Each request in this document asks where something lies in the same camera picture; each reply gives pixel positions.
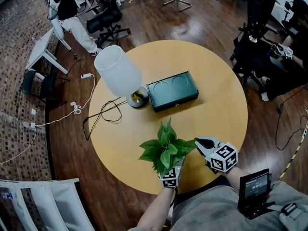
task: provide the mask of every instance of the leaf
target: leaf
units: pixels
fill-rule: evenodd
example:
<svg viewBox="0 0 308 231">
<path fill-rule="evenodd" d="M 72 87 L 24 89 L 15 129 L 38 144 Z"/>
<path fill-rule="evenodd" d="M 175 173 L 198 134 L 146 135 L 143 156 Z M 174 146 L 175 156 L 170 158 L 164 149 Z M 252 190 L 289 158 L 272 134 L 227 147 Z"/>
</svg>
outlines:
<svg viewBox="0 0 308 231">
<path fill-rule="evenodd" d="M 158 139 L 163 145 L 168 145 L 168 138 L 165 131 L 162 131 L 161 136 Z"/>
<path fill-rule="evenodd" d="M 173 130 L 172 127 L 169 127 L 167 134 L 167 138 L 168 140 L 173 143 L 176 139 L 177 139 L 177 134 L 175 133 L 175 131 Z"/>
<path fill-rule="evenodd" d="M 152 168 L 154 171 L 157 171 L 157 161 L 153 162 Z"/>
<path fill-rule="evenodd" d="M 160 122 L 160 128 L 158 130 L 158 133 L 157 133 L 157 138 L 160 140 L 160 137 L 162 136 L 162 132 L 164 131 L 164 126 L 162 124 L 162 122 Z"/>
<path fill-rule="evenodd" d="M 157 173 L 160 174 L 160 177 L 164 176 L 164 171 L 166 169 L 166 167 L 163 165 L 163 163 L 160 161 L 160 159 L 158 159 L 156 161 L 156 165 L 157 165 Z"/>
<path fill-rule="evenodd" d="M 169 118 L 169 120 L 168 120 L 168 122 L 167 122 L 167 124 L 166 124 L 166 128 L 169 128 L 170 125 L 171 125 L 171 117 Z"/>
<path fill-rule="evenodd" d="M 153 147 L 161 147 L 162 144 L 159 142 L 159 140 L 149 140 L 149 141 L 142 143 L 139 146 L 141 148 L 145 149 L 145 150 L 148 150 L 148 149 L 151 149 Z"/>
<path fill-rule="evenodd" d="M 142 155 L 139 157 L 140 160 L 145 160 L 149 162 L 155 162 L 157 159 L 160 159 L 160 155 L 163 152 L 163 147 L 152 147 L 147 150 L 144 150 Z"/>
<path fill-rule="evenodd" d="M 186 141 L 185 147 L 193 147 L 196 148 L 197 146 L 195 145 L 196 139 L 193 139 L 191 141 Z"/>
<path fill-rule="evenodd" d="M 162 177 L 165 176 L 165 174 L 167 174 L 173 167 L 170 167 L 170 168 L 165 168 L 163 173 L 162 173 Z"/>
<path fill-rule="evenodd" d="M 168 120 L 167 124 L 165 125 L 165 132 L 166 132 L 168 141 L 170 141 L 171 143 L 177 139 L 177 134 L 175 133 L 174 129 L 171 126 L 171 118 Z"/>
<path fill-rule="evenodd" d="M 173 141 L 173 144 L 175 146 L 184 146 L 186 144 L 186 141 L 185 140 L 181 140 L 181 139 L 177 139 L 177 140 Z"/>
<path fill-rule="evenodd" d="M 178 153 L 176 154 L 176 156 L 183 157 L 192 152 L 196 148 L 196 146 L 194 147 L 176 146 L 176 148 L 178 149 Z"/>
<path fill-rule="evenodd" d="M 170 166 L 170 151 L 166 150 L 160 155 L 160 161 L 166 168 Z"/>
<path fill-rule="evenodd" d="M 171 155 L 175 155 L 176 153 L 178 153 L 178 149 L 173 145 L 173 144 L 169 144 L 169 152 Z"/>
<path fill-rule="evenodd" d="M 182 156 L 173 156 L 173 164 L 175 165 L 176 163 L 178 163 L 179 161 L 181 161 L 183 159 Z"/>
</svg>

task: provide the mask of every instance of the white pants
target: white pants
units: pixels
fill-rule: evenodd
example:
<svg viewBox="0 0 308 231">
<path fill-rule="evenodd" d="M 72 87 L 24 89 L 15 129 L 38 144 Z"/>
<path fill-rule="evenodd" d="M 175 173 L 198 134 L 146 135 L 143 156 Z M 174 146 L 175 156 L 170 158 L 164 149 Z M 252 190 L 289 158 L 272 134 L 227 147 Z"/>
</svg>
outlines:
<svg viewBox="0 0 308 231">
<path fill-rule="evenodd" d="M 97 50 L 95 39 L 89 36 L 78 17 L 71 17 L 60 21 L 60 24 L 66 31 L 71 31 L 77 42 L 81 44 L 89 53 Z"/>
</svg>

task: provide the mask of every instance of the small display screen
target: small display screen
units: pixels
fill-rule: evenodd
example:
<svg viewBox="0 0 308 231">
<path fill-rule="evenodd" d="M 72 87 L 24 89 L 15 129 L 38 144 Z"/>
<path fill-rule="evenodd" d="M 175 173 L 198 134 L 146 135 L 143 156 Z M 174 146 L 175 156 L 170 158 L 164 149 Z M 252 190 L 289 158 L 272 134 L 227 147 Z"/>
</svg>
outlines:
<svg viewBox="0 0 308 231">
<path fill-rule="evenodd" d="M 260 176 L 259 178 L 246 182 L 245 200 L 264 194 L 268 187 L 268 175 Z"/>
</svg>

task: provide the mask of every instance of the black cable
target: black cable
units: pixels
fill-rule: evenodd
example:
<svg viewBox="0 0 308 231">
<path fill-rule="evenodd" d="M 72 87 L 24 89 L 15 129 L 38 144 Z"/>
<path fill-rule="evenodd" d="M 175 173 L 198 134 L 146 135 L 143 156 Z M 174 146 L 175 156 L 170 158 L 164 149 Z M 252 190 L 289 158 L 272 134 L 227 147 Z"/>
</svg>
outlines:
<svg viewBox="0 0 308 231">
<path fill-rule="evenodd" d="M 176 201 L 176 198 L 177 198 L 177 196 L 178 196 L 178 188 L 177 187 L 175 187 L 175 195 L 174 195 L 174 198 L 173 198 L 173 200 L 172 200 L 172 203 L 171 203 L 171 205 L 170 205 L 170 207 L 172 207 L 173 206 L 173 204 L 174 204 L 174 202 Z"/>
<path fill-rule="evenodd" d="M 119 120 L 122 119 L 122 113 L 121 113 L 121 111 L 120 111 L 120 109 L 119 109 L 119 106 L 120 106 L 120 105 L 123 105 L 123 104 L 125 104 L 125 103 L 127 103 L 127 101 L 125 100 L 125 101 L 123 101 L 123 102 L 121 102 L 121 103 L 119 103 L 119 104 L 116 104 L 115 101 L 118 100 L 118 99 L 120 99 L 120 98 L 121 98 L 121 97 L 119 97 L 119 98 L 117 98 L 117 99 L 114 99 L 114 100 L 108 101 L 107 103 L 105 103 L 105 104 L 101 107 L 101 111 L 100 111 L 99 113 L 94 114 L 94 115 L 91 115 L 91 116 L 88 116 L 88 117 L 86 117 L 86 118 L 84 119 L 84 121 L 83 121 L 83 123 L 82 123 L 82 128 L 83 128 L 83 133 L 84 133 L 84 135 L 85 135 L 85 137 L 86 137 L 86 140 L 89 140 L 89 138 L 90 138 L 90 136 L 91 136 L 91 133 L 93 132 L 93 129 L 95 128 L 95 126 L 96 126 L 96 124 L 97 124 L 97 122 L 98 122 L 98 120 L 99 120 L 100 117 L 102 117 L 105 121 L 108 121 L 108 122 L 117 122 L 117 121 L 119 121 Z M 111 107 L 111 108 L 109 108 L 109 109 L 107 109 L 107 110 L 104 110 L 105 107 L 106 107 L 108 104 L 110 104 L 110 103 L 113 103 L 114 106 Z M 103 117 L 103 113 L 105 113 L 105 112 L 107 112 L 107 111 L 109 111 L 109 110 L 115 109 L 115 108 L 117 108 L 118 111 L 119 111 L 119 113 L 120 113 L 120 118 L 119 118 L 119 119 L 116 119 L 116 120 L 109 120 L 109 119 L 106 119 L 105 117 Z M 86 123 L 90 118 L 95 117 L 95 116 L 97 116 L 97 118 L 96 118 L 95 122 L 93 123 L 92 128 L 90 129 L 89 136 L 87 136 L 87 135 L 86 135 L 86 131 L 85 131 L 84 125 L 85 125 L 85 123 Z"/>
<path fill-rule="evenodd" d="M 297 132 L 299 131 L 303 131 L 304 129 L 302 128 L 302 118 L 303 117 L 306 117 L 305 115 L 303 115 L 301 118 L 300 118 L 300 129 L 296 130 L 295 132 L 292 133 L 292 135 L 289 137 L 287 143 L 285 144 L 284 147 L 282 148 L 279 148 L 279 146 L 277 145 L 277 133 L 278 133 L 278 128 L 279 128 L 279 121 L 280 121 L 280 117 L 282 115 L 282 112 L 283 112 L 283 105 L 286 101 L 288 101 L 289 99 L 293 98 L 296 94 L 298 94 L 299 92 L 301 92 L 303 89 L 307 90 L 306 87 L 308 86 L 308 84 L 306 86 L 302 86 L 302 89 L 301 90 L 298 90 L 296 93 L 294 93 L 293 95 L 291 95 L 289 98 L 287 98 L 286 100 L 284 100 L 281 104 L 280 104 L 280 110 L 279 110 L 279 117 L 278 117 L 278 121 L 277 121 L 277 127 L 276 127 L 276 132 L 275 132 L 275 146 L 277 147 L 277 149 L 279 151 L 283 151 L 289 144 L 291 138 L 293 137 L 293 135 L 295 135 Z"/>
<path fill-rule="evenodd" d="M 79 62 L 79 61 L 81 61 L 81 60 L 82 60 L 82 59 L 78 59 L 78 60 L 76 60 L 76 61 L 71 65 L 71 67 L 69 68 L 69 70 L 68 70 L 68 72 L 67 72 L 67 75 L 70 74 L 70 72 L 71 72 L 73 66 L 74 66 L 77 62 Z"/>
<path fill-rule="evenodd" d="M 92 5 L 93 5 L 94 1 L 95 1 L 95 0 L 92 1 L 92 4 L 91 4 L 91 6 L 89 7 L 89 9 L 88 9 L 87 11 L 85 11 L 85 9 L 86 9 L 86 7 L 87 7 L 87 4 L 85 3 L 85 8 L 84 8 L 82 11 L 80 11 L 80 13 L 81 13 L 81 12 L 84 12 L 84 11 L 85 11 L 85 12 L 82 13 L 82 14 L 79 14 L 79 15 L 74 15 L 74 16 L 72 16 L 72 17 L 79 17 L 79 16 L 81 16 L 81 15 L 83 15 L 83 14 L 89 12 L 89 11 L 91 10 L 91 8 L 92 8 Z M 59 14 L 59 15 L 68 17 L 67 15 L 62 14 L 62 13 L 59 13 L 58 10 L 55 10 L 53 7 L 51 7 L 51 6 L 50 6 L 50 1 L 49 1 L 49 0 L 47 0 L 46 3 L 47 3 L 47 5 L 48 5 L 49 8 L 51 8 L 52 10 L 54 10 L 54 11 L 57 12 L 57 15 Z M 50 18 L 49 18 L 49 12 L 47 13 L 47 19 L 48 19 L 48 20 L 51 21 L 51 20 L 53 20 L 54 18 L 50 19 Z"/>
</svg>

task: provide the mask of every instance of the circular indent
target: circular indent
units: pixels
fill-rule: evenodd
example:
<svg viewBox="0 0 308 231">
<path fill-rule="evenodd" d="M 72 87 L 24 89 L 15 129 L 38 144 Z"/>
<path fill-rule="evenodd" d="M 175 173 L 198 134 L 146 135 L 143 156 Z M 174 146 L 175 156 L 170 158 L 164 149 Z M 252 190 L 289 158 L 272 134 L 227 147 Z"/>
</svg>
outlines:
<svg viewBox="0 0 308 231">
<path fill-rule="evenodd" d="M 154 86 L 154 92 L 155 92 L 156 94 L 166 93 L 166 92 L 169 90 L 168 86 L 169 86 L 169 85 L 168 85 L 166 82 L 160 81 L 160 82 L 158 82 L 158 83 L 155 84 L 155 86 Z"/>
<path fill-rule="evenodd" d="M 180 90 L 186 89 L 188 81 L 184 76 L 176 76 L 172 79 L 172 87 Z"/>
</svg>

